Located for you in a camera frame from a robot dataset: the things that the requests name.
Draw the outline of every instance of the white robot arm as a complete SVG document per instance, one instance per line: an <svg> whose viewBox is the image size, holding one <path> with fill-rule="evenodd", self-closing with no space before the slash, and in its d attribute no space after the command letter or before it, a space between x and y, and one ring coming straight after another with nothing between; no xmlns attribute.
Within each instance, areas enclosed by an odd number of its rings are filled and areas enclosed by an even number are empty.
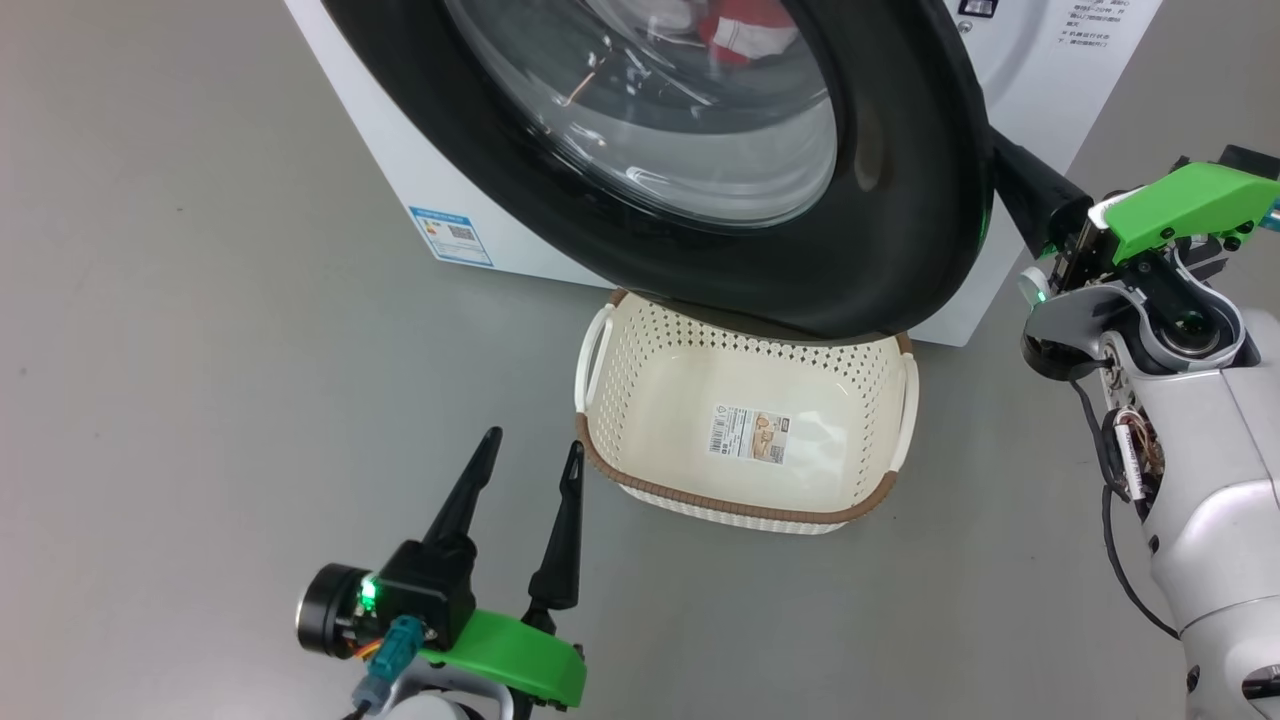
<svg viewBox="0 0 1280 720"><path fill-rule="evenodd" d="M1280 322L1238 310L1199 279L1221 268L1224 246L1240 247L1230 237L1176 241L1166 231L1174 242L1071 283L1110 229L1107 208L1129 196L1089 211L1052 278L1023 274L1034 305L1024 356L1080 393L1102 464L1108 555L1130 600L1183 642L1188 717L1280 720ZM1280 217L1271 213L1267 227ZM1108 409L1101 423L1076 384L1094 370ZM1167 624L1119 566L1112 496L1142 519Z"/></svg>

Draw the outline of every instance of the wire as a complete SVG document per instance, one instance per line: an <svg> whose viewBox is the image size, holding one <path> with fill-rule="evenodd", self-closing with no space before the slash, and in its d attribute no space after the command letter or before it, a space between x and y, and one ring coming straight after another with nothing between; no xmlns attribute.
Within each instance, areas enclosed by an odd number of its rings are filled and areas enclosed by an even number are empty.
<svg viewBox="0 0 1280 720"><path fill-rule="evenodd" d="M1098 456L1098 469L1102 471L1102 482L1107 484L1121 500L1128 502L1128 491L1120 480L1116 479L1115 471L1111 468L1111 459L1107 456L1107 446L1102 438L1102 428L1098 427L1098 419L1093 415L1093 402L1089 396L1080 387L1080 383L1071 379L1068 380L1075 395L1080 396L1080 406L1084 409L1084 421L1089 424L1089 433L1093 436L1093 452Z"/></svg>
<svg viewBox="0 0 1280 720"><path fill-rule="evenodd" d="M1080 406L1084 407L1084 420L1089 424L1089 432L1093 434L1093 450L1098 455L1098 470L1102 473L1102 543L1107 547L1107 560L1111 561L1111 570L1116 574L1116 580L1120 580L1120 587L1124 588L1125 596L1129 597L1129 602L1134 605L1146 618L1151 620L1153 625L1160 628L1165 634L1174 638L1175 641L1181 639L1178 637L1178 630L1170 628L1164 620L1156 616L1138 593L1134 592L1133 585L1129 584L1129 578L1124 574L1124 565L1120 564L1120 555L1116 552L1115 536L1111 532L1111 496L1116 495L1125 502L1128 502L1128 495L1125 493L1124 486L1120 486L1115 477L1115 469L1111 466L1110 455L1107 454L1107 447L1102 439L1102 428L1098 427L1098 419L1093 415L1093 402L1089 400L1088 393L1080 387L1080 383L1075 378L1068 380L1071 384L1071 389L1075 395L1080 396ZM1123 413L1123 410L1114 413L1112 421Z"/></svg>
<svg viewBox="0 0 1280 720"><path fill-rule="evenodd" d="M365 659L367 659L367 657L370 656L370 655L372 655L372 653L378 652L378 648L380 648L380 647L383 647L383 641L381 641L381 639L376 639L376 641L374 641L374 642L371 642L371 643L366 644L365 647L362 647L362 648L357 650L357 651L355 652L355 655L356 655L356 657L358 657L358 659L361 659L361 660L365 660Z"/></svg>
<svg viewBox="0 0 1280 720"><path fill-rule="evenodd" d="M365 717L365 714L369 712L370 707L372 707L372 705L367 700L362 700L360 701L360 705L356 706L356 710L352 710L351 712L344 715L342 720L362 720Z"/></svg>
<svg viewBox="0 0 1280 720"><path fill-rule="evenodd" d="M1107 560L1111 561L1111 569L1115 570L1116 579L1120 580L1120 587L1124 588L1124 593L1129 596L1129 602L1151 620L1151 624L1164 630L1164 633L1175 641L1181 638L1178 635L1178 630L1170 628L1164 620L1156 616L1138 593L1129 584L1129 578L1124 574L1124 566L1120 564L1120 553L1116 552L1115 536L1111 532L1111 486L1102 486L1102 542L1107 546Z"/></svg>

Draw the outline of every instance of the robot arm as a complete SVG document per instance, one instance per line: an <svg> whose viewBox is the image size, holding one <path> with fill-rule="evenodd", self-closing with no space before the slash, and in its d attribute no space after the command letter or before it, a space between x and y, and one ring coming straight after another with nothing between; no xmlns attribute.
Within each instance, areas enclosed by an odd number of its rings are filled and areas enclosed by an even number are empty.
<svg viewBox="0 0 1280 720"><path fill-rule="evenodd" d="M1252 169L1265 160L1244 156ZM1203 282L1224 249L1239 250L1257 227L1280 229L1272 165L1258 177L1180 163L1152 186L1089 205L1074 236L1069 220L1044 222L1042 206L1028 246L1056 252L1055 268L1021 278L1033 304L1028 364L1070 382L1102 370L1108 413L1096 441L1108 553L1130 598L1183 641L1197 720L1280 720L1280 322L1240 311ZM1071 202L1044 206L1078 219L1087 202L1060 197ZM1142 520L1167 625L1119 568L1112 495Z"/></svg>

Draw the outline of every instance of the connector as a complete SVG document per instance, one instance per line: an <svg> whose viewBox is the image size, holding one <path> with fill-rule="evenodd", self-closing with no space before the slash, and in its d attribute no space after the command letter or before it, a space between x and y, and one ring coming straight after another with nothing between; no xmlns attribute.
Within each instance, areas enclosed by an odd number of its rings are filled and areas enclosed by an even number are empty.
<svg viewBox="0 0 1280 720"><path fill-rule="evenodd" d="M426 628L417 618L401 615L393 623L381 647L365 667L365 678L351 693L351 703L358 710L369 705L369 715L378 715L392 697L392 685L401 673L413 662L417 651L426 642Z"/></svg>
<svg viewBox="0 0 1280 720"><path fill-rule="evenodd" d="M1280 197L1276 197L1275 205L1271 206L1271 211L1262 215L1262 222L1258 224L1268 231L1280 232Z"/></svg>

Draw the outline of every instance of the white plastic basket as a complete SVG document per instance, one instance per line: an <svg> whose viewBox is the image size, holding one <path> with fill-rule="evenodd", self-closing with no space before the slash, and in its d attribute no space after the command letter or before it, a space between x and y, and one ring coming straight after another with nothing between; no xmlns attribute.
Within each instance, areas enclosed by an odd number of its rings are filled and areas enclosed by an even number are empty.
<svg viewBox="0 0 1280 720"><path fill-rule="evenodd" d="M835 530L888 495L918 398L905 337L768 342L622 291L591 320L573 387L588 457L631 496L797 534ZM760 433L735 433L733 418Z"/></svg>

